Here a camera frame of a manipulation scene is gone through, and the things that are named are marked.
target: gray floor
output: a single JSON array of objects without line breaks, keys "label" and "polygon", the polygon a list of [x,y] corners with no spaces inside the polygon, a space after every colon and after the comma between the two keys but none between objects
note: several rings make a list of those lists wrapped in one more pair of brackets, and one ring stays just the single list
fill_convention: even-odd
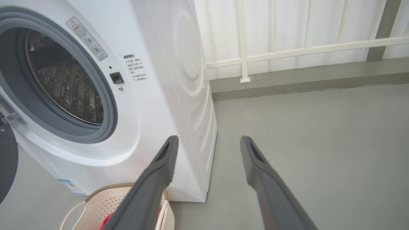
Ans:
[{"label": "gray floor", "polygon": [[176,230],[263,229],[242,135],[319,229],[409,229],[409,85],[220,101],[215,109],[207,202],[172,202]]}]

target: metal railing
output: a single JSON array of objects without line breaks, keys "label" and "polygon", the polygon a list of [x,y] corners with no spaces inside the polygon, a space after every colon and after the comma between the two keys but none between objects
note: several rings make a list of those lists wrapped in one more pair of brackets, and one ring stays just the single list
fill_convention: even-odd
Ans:
[{"label": "metal railing", "polygon": [[[306,37],[305,37],[305,44],[304,48],[301,49],[294,49],[294,50],[284,50],[275,52],[273,48],[273,52],[271,53],[264,53],[258,54],[253,56],[247,56],[247,42],[246,42],[246,28],[245,28],[245,13],[244,13],[244,1],[245,0],[237,0],[237,16],[238,16],[238,31],[239,31],[239,39],[240,39],[240,57],[234,59],[226,59],[217,61],[216,59],[216,50],[214,46],[213,34],[211,30],[210,20],[209,20],[209,11],[207,8],[207,0],[204,1],[204,13],[206,15],[206,22],[209,31],[209,40],[210,46],[212,48],[212,58],[213,62],[207,63],[206,66],[208,69],[212,68],[219,68],[224,66],[230,65],[238,65],[241,64],[241,72],[242,77],[240,79],[241,83],[250,82],[250,78],[248,76],[247,71],[247,64],[257,61],[266,61],[266,60],[273,60],[273,59],[281,59],[286,57],[294,57],[294,56],[302,56],[308,54],[319,54],[319,53],[326,53],[326,52],[334,52],[334,51],[342,51],[342,50],[353,50],[353,49],[362,49],[362,48],[371,48],[371,47],[379,47],[379,46],[388,46],[388,45],[401,45],[401,44],[408,44],[409,43],[409,22],[406,25],[405,32],[402,37],[391,37],[391,38],[378,38],[376,39],[376,34],[381,22],[381,18],[384,12],[384,8],[386,5],[387,0],[383,0],[381,7],[379,8],[379,13],[376,18],[375,23],[373,24],[373,28],[371,30],[371,34],[368,40],[364,41],[354,41],[354,42],[343,42],[343,37],[345,33],[345,16],[347,15],[350,4],[349,0],[345,0],[344,7],[342,11],[342,19],[341,25],[338,32],[338,40],[336,44],[329,44],[329,45],[321,45],[321,46],[311,46],[311,18],[313,15],[313,9],[316,4],[315,0],[309,0],[308,4],[308,16],[307,16],[307,28],[306,28]],[[277,34],[279,33],[277,27],[277,0],[275,0],[275,16],[274,16],[274,43],[277,41]]]}]

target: front-loading washing machine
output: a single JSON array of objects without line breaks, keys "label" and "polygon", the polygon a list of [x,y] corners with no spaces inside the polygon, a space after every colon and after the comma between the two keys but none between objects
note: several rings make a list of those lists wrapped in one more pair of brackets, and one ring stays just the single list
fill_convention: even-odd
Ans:
[{"label": "front-loading washing machine", "polygon": [[205,202],[216,116],[193,0],[3,0],[0,111],[76,194],[134,182],[180,139],[173,201]]}]

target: perforated plastic basket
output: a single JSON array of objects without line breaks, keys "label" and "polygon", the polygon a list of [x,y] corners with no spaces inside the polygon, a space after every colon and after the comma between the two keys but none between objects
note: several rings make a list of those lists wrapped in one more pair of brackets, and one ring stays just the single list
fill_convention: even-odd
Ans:
[{"label": "perforated plastic basket", "polygon": [[[126,184],[117,184],[117,185],[110,185],[105,186],[97,191],[93,192],[84,202],[78,204],[70,212],[65,216],[63,222],[61,223],[60,230],[65,229],[65,225],[67,224],[68,220],[72,216],[72,214],[77,211],[81,207],[85,207],[81,216],[77,220],[73,230],[98,230],[102,222],[105,218],[115,212],[118,206],[122,203],[123,199],[132,188],[134,183],[126,183]],[[168,203],[168,193],[166,190],[163,191],[162,200],[160,202],[160,207],[162,208],[163,204],[166,202],[166,211],[165,209],[164,214],[173,216],[172,209]],[[173,224],[164,224],[166,226],[173,226],[173,228],[161,228],[166,230],[173,230],[175,229],[175,218],[173,217]]]}]

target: blue and white sticker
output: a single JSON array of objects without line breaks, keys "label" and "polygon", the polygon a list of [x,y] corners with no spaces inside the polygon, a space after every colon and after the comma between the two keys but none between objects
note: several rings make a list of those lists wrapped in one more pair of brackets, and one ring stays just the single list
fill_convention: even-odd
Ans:
[{"label": "blue and white sticker", "polygon": [[63,185],[67,186],[67,188],[72,191],[74,194],[77,195],[86,195],[83,191],[81,191],[77,186],[75,186],[71,181],[58,179]]}]

